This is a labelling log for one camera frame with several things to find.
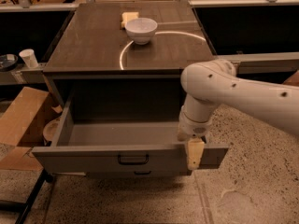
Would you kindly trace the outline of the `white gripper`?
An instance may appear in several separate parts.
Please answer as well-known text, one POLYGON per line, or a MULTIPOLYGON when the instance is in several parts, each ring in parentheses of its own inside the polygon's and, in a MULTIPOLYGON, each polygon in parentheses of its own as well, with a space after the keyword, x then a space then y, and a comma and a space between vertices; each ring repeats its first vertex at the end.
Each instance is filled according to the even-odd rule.
POLYGON ((185 141, 196 136, 196 138, 191 138, 186 146, 189 170, 196 170, 200 166, 205 148, 205 142, 201 137, 204 137, 210 129, 213 112, 213 105, 196 105, 195 107, 184 105, 180 110, 178 140, 185 141))

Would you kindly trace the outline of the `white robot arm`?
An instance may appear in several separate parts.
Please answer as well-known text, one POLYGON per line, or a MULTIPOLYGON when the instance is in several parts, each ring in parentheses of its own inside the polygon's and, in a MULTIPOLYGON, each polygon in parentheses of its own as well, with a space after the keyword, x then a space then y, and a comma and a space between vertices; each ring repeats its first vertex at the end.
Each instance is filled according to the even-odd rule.
POLYGON ((284 132, 299 134, 299 88, 236 76, 227 60, 187 66, 180 76, 186 98, 179 113, 178 140, 185 143, 188 169, 199 168, 203 137, 219 105, 231 106, 284 132))

